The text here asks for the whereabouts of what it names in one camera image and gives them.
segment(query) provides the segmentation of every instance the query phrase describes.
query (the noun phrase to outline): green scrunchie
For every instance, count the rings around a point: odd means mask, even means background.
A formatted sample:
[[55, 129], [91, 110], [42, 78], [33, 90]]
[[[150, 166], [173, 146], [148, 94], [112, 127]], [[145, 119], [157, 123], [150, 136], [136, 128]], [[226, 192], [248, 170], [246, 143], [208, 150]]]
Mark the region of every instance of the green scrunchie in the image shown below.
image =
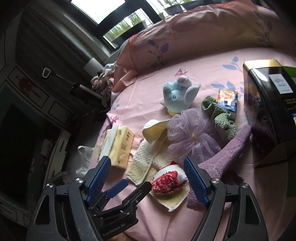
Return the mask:
[[230, 112], [219, 106], [213, 97], [207, 96], [201, 107], [207, 116], [215, 121], [215, 128], [222, 139], [230, 141], [237, 135], [235, 123], [229, 120]]

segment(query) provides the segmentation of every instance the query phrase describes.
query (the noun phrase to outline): plush elephant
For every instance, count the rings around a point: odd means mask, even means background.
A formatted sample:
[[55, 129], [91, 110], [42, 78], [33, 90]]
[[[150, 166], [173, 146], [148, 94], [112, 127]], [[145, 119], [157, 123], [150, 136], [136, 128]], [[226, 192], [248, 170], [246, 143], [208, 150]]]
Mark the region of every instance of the plush elephant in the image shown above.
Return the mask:
[[181, 113], [189, 108], [200, 87], [201, 84], [192, 86], [188, 77], [179, 76], [176, 81], [163, 86], [163, 100], [160, 103], [166, 106], [171, 115]]

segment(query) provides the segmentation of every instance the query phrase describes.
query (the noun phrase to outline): metal bolt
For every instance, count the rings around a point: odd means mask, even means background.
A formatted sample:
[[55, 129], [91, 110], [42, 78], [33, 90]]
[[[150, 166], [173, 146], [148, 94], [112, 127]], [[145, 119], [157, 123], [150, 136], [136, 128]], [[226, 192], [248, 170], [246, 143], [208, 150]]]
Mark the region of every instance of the metal bolt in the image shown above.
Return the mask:
[[242, 187], [243, 187], [243, 188], [249, 188], [250, 186], [249, 186], [249, 184], [247, 184], [247, 183], [242, 183]]
[[83, 182], [83, 178], [81, 178], [81, 177], [76, 178], [75, 182], [76, 183], [82, 183]]
[[212, 178], [212, 183], [215, 183], [215, 184], [218, 184], [219, 182], [220, 182], [220, 179], [219, 178], [216, 178], [216, 177], [214, 177], [214, 178]]
[[52, 188], [53, 186], [54, 186], [54, 185], [53, 185], [52, 183], [47, 183], [47, 184], [46, 184], [46, 187], [47, 187], [47, 188]]

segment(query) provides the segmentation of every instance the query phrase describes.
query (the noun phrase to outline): yellow tissue pack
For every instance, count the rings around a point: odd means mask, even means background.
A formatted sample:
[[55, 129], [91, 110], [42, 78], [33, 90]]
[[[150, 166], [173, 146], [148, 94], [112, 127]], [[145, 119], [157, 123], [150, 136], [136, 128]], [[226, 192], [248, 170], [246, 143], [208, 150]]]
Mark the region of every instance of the yellow tissue pack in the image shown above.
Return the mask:
[[[111, 129], [107, 130], [107, 134], [103, 141], [101, 151], [103, 150], [106, 140], [109, 137]], [[126, 169], [128, 164], [129, 153], [131, 151], [131, 145], [133, 143], [133, 138], [135, 133], [130, 130], [127, 126], [119, 127], [111, 146], [108, 157], [111, 159], [111, 165]]]

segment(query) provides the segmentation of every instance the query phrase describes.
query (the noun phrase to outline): purple tulle scrunchie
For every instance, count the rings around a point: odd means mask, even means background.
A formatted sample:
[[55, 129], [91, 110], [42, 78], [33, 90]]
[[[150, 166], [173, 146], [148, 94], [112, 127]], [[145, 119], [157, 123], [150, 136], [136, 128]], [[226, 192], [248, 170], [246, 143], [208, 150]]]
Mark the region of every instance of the purple tulle scrunchie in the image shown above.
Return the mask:
[[218, 153], [221, 147], [214, 138], [220, 138], [214, 121], [198, 108], [184, 110], [174, 115], [168, 123], [168, 139], [173, 142], [168, 152], [178, 155], [181, 165], [187, 156], [199, 164]]

